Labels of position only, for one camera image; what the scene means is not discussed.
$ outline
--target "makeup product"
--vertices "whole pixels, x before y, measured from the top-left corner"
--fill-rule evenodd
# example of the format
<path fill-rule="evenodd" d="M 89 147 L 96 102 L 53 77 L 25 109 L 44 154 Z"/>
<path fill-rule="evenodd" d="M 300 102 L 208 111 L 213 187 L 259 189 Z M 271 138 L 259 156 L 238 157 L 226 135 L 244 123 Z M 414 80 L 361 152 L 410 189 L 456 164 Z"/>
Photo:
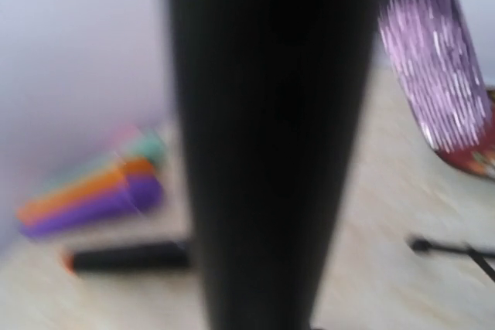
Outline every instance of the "makeup product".
<path fill-rule="evenodd" d="M 82 250 L 63 255 L 64 266 L 74 273 L 141 270 L 188 270 L 190 242 L 164 241 L 128 247 Z"/>
<path fill-rule="evenodd" d="M 115 189 L 85 199 L 65 210 L 21 227 L 31 238 L 81 226 L 105 218 L 143 213 L 162 200 L 162 185 L 154 175 L 133 175 Z"/>
<path fill-rule="evenodd" d="M 112 165 L 77 182 L 26 203 L 17 212 L 19 220 L 29 226 L 102 193 L 125 185 L 129 175 L 154 175 L 155 168 L 147 158 L 132 158 Z"/>
<path fill-rule="evenodd" d="M 165 161 L 165 143 L 154 131 L 151 130 L 144 131 L 141 135 L 135 135 L 132 136 L 132 138 L 127 138 L 115 147 L 116 150 L 107 151 L 104 154 L 98 155 L 97 157 L 83 163 L 82 165 L 52 177 L 42 184 L 36 192 L 36 195 L 42 196 L 43 194 L 57 190 L 62 186 L 76 182 L 93 172 L 100 171 L 101 169 L 108 167 L 110 164 L 118 163 L 121 158 L 147 158 L 156 169 L 160 169 Z"/>

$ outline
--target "purple cosmetic tube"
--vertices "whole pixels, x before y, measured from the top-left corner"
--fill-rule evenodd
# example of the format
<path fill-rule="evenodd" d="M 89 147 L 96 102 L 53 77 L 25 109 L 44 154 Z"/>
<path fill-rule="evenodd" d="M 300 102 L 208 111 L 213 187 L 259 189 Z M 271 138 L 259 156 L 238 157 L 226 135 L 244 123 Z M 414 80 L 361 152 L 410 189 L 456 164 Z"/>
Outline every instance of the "purple cosmetic tube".
<path fill-rule="evenodd" d="M 31 226 L 22 226 L 20 230 L 27 237 L 40 238 L 100 219 L 143 213 L 158 205 L 162 196 L 162 185 L 154 175 L 134 175 L 126 185 L 86 199 Z"/>

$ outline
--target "black stick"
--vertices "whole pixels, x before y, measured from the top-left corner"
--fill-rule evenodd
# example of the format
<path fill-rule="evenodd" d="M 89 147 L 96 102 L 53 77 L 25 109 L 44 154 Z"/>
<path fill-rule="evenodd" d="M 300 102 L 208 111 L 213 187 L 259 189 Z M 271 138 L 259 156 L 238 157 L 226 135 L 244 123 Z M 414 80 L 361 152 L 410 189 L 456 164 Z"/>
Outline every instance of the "black stick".
<path fill-rule="evenodd" d="M 469 257 L 478 265 L 483 272 L 488 275 L 491 281 L 495 282 L 495 270 L 486 262 L 485 258 L 480 254 L 480 252 L 469 248 Z"/>
<path fill-rule="evenodd" d="M 470 252 L 473 250 L 472 247 L 467 245 L 459 246 L 449 243 L 437 243 L 422 237 L 412 237 L 408 244 L 415 253 L 431 253 L 432 251 L 438 251 L 440 253 L 469 256 Z M 485 259 L 495 259 L 495 251 L 493 250 L 476 249 L 476 252 Z"/>
<path fill-rule="evenodd" d="M 112 273 L 144 270 L 188 270 L 192 267 L 189 241 L 157 241 L 79 250 L 63 256 L 67 269 L 85 272 Z"/>
<path fill-rule="evenodd" d="M 213 330 L 307 329 L 377 0 L 172 0 L 179 111 Z"/>

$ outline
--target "beige surface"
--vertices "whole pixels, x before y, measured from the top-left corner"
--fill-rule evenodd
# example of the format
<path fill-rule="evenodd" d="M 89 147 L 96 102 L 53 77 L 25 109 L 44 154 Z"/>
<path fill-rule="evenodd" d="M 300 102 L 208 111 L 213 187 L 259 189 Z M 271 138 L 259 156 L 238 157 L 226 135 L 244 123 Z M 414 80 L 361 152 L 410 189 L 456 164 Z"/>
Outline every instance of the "beige surface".
<path fill-rule="evenodd" d="M 66 245 L 186 234 L 176 136 L 166 137 L 172 145 L 169 206 L 45 243 L 20 240 L 1 263 L 1 329 L 206 328 L 192 274 L 81 280 L 57 261 Z M 418 258 L 404 243 L 414 231 L 495 247 L 493 200 L 493 183 L 448 168 L 426 148 L 393 76 L 377 71 L 315 323 L 328 330 L 493 328 L 495 284 L 468 260 Z"/>

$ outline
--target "sequined object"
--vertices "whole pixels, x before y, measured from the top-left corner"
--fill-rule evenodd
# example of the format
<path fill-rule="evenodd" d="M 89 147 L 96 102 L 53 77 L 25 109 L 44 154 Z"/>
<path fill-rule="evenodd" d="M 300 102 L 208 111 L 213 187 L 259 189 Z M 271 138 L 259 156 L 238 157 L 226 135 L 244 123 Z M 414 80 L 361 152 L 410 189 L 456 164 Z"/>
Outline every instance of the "sequined object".
<path fill-rule="evenodd" d="M 432 148 L 452 152 L 477 145 L 492 116 L 459 0 L 384 0 L 379 26 Z"/>

